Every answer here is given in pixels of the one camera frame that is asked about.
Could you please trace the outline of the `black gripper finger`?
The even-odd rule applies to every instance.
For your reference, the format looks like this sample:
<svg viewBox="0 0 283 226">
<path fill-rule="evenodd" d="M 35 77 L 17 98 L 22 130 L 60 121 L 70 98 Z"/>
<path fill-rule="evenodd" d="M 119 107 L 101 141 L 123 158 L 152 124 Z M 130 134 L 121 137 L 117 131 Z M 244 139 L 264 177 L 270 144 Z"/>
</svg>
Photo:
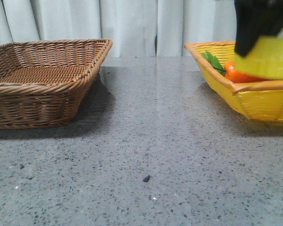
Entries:
<svg viewBox="0 0 283 226">
<path fill-rule="evenodd" d="M 235 0 L 235 53 L 241 57 L 253 49 L 260 36 L 277 36 L 283 29 L 283 0 Z"/>
</svg>

